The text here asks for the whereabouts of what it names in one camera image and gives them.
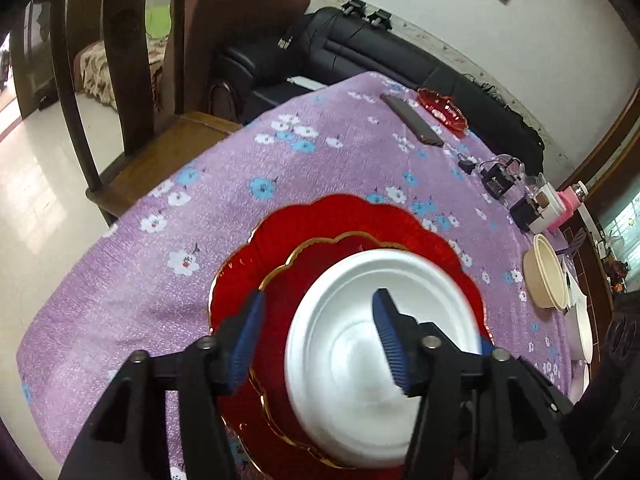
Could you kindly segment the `black phone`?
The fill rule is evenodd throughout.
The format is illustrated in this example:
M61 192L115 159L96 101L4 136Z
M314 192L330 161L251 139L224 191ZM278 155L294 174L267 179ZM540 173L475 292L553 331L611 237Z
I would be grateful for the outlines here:
M436 148L444 146L442 138L406 101L389 94L381 94L380 99L422 144L436 146Z

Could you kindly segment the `white foam bowl far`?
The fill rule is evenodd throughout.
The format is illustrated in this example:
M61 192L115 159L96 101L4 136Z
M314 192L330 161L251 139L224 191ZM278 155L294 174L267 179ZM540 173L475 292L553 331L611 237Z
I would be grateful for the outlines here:
M590 318L585 301L577 301L564 318L570 358L590 364L593 356L593 339Z

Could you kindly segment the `black leather sofa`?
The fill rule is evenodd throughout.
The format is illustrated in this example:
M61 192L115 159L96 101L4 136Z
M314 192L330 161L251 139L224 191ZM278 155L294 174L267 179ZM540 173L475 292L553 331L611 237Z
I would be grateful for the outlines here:
M541 136L493 86L337 8L305 14L286 32L232 42L214 65L209 105L224 118L247 124L307 93L300 77L330 86L364 72L450 96L491 151L516 156L532 176L544 169Z

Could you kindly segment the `purple floral tablecloth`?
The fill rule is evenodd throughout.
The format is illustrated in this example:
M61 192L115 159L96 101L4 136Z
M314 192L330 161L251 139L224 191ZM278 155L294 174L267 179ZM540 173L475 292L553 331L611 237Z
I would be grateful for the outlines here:
M446 240L483 296L495 342L570 388L563 315L537 310L523 280L529 236L458 165L497 149L477 130L442 130L442 148L424 146L382 93L416 99L366 73L262 114L152 188L74 265L16 356L57 460L128 354L176 351L206 332L210 284L263 218L337 193L366 200L369 218L396 212Z

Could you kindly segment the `dark wooden chair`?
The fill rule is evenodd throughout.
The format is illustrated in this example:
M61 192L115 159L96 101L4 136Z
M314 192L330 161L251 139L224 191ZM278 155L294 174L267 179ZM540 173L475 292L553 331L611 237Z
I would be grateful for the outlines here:
M102 0L102 30L124 150L104 171L96 168L82 124L66 36L66 0L50 6L51 54L58 99L86 196L108 224L160 182L230 134L235 122L184 109L184 0L174 0L174 96L170 115L156 114L144 31L145 0Z

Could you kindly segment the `white foam plate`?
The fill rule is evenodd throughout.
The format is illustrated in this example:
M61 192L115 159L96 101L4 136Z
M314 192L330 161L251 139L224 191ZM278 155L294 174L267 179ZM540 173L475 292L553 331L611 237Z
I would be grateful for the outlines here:
M411 252L373 249L324 271L288 330L285 383L299 425L340 462L386 468L408 451L419 399L394 384L372 316L385 288L402 314L433 322L461 350L480 352L469 300L435 263Z

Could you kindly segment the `beige bowl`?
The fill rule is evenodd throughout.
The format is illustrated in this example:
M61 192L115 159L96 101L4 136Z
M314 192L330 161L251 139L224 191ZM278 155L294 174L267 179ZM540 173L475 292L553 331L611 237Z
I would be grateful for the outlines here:
M563 311L568 305L565 272L548 238L536 234L523 257L524 282L534 305Z

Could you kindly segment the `white cylindrical container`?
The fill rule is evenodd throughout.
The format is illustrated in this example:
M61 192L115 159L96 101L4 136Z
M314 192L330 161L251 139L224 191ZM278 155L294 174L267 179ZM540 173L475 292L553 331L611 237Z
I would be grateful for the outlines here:
M551 183L546 183L533 196L536 206L536 218L529 223L529 231L533 234L541 234L548 230L553 222L558 220L565 208L559 193Z

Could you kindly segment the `small red glass dish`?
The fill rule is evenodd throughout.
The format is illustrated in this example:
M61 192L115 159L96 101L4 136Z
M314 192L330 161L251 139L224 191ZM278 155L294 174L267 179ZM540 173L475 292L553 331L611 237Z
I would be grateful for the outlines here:
M417 92L419 104L433 115L454 136L462 139L469 130L469 124L462 111L456 107L451 96L442 96L427 88Z

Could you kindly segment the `large red scalloped plate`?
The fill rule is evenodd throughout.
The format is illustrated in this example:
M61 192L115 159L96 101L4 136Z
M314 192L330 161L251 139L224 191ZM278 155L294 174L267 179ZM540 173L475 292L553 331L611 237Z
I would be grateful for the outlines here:
M480 291L464 273L454 248L407 211L345 194L273 211L222 265L209 299L210 325L218 327L253 290L266 295L266 318L250 377L222 400L221 413L250 461L271 479L400 475L397 467L349 468L321 451L299 426L285 391L285 341L299 301L332 264L374 248L405 249L437 264L464 293L480 336L491 337Z

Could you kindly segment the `pink thermos bottle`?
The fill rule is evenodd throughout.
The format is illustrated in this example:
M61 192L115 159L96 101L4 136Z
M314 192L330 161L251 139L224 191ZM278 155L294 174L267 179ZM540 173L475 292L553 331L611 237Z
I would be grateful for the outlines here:
M563 210L558 218L550 223L548 230L557 229L565 221L573 217L574 212L585 201L588 195L588 188L584 185L584 182L577 181L576 183L564 188L564 190L558 193Z

